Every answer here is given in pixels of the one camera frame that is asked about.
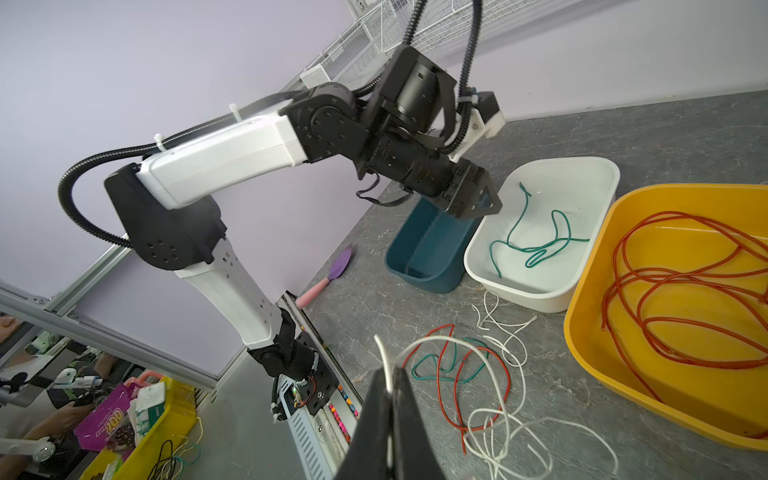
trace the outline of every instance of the gray marble countertop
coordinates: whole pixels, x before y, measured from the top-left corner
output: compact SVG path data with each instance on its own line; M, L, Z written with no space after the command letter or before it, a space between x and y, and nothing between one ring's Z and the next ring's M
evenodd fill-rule
M618 196L651 184L768 180L768 91L514 121L468 153L491 172L496 185L529 161L587 155L609 158L619 166ZM382 198L399 194L390 184ZM484 290L468 275L452 292L435 295L405 283L384 267L387 248L415 202L412 199L396 208L371 207L339 248L349 243L356 246L349 268L306 310L363 396L372 372L380 367L375 333L393 353L445 323L457 325L456 336L480 334L472 305L482 310ZM328 267L315 281L326 275ZM495 318L520 323L532 315L531 310L502 301ZM768 453L727 448L603 387L571 356L563 319L563 314L540 314L521 333L529 353L522 419L551 416L593 428L618 454L619 478L768 477ZM430 344L428 351L437 350L437 344ZM510 371L513 393L508 405L516 406L519 373ZM435 383L413 384L446 476L488 478L482 461L462 454L458 432L439 410ZM487 375L470 385L471 389L462 389L463 412L494 405ZM449 415L454 415L451 387L450 382L443 386L443 398L450 404L446 405ZM610 477L611 457L597 440L561 425L544 425L537 432L556 458L549 478ZM541 466L525 443L515 442L507 465L527 475L539 473Z

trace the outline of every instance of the wire mesh basket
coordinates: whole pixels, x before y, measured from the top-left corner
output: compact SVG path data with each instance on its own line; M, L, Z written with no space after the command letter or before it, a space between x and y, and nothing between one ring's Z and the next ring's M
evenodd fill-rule
M483 0L482 25L536 2L549 0ZM335 81L357 88L370 80L400 45L413 9L413 0L382 0L333 42L300 75L307 88ZM413 46L426 53L469 33L472 0L427 2Z

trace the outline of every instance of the white arm segment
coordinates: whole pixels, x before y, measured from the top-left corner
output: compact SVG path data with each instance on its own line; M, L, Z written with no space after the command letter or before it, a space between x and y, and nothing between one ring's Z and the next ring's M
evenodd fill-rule
M290 120L277 111L261 113L149 157L136 174L168 210L186 207L206 195L249 178L294 167L307 156Z
M460 122L461 116L457 116L456 121ZM498 131L504 127L505 121L506 120L504 119L504 114L501 110L499 110L493 115L493 117L488 119L488 123L485 123L482 120L482 116L480 115L478 109L473 108L471 120L469 122L469 130L467 130L467 134L464 136L464 140L461 142L458 148L448 155L448 159L453 163L458 162L458 159L461 158L462 155L465 154L472 145L477 143L478 140L483 137L494 137ZM456 128L456 131L453 132L453 135L449 138L449 142L452 142L457 134L458 127Z
M214 261L195 263L176 274L195 286L232 323L248 349L273 344L283 319L243 264L237 259L230 241L219 240Z
M0 439L0 455L31 455L34 462L43 462L51 458L56 446L48 441L49 437L39 440Z

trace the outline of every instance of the hand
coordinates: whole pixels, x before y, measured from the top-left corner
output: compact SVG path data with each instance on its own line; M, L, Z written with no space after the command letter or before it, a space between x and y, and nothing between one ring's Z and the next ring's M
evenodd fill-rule
M4 313L0 315L0 343L3 343L21 325L22 323L12 316L5 315Z
M38 423L24 438L27 440L39 440L43 437L64 435L78 426L95 406L91 404L76 407L74 402L69 403Z

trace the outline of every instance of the dark teal bin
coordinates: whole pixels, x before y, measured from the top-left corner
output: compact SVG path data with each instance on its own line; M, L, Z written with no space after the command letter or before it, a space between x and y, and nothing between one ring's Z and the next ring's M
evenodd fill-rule
M421 199L386 252L387 270L433 293L455 289L464 250L482 218L459 220Z

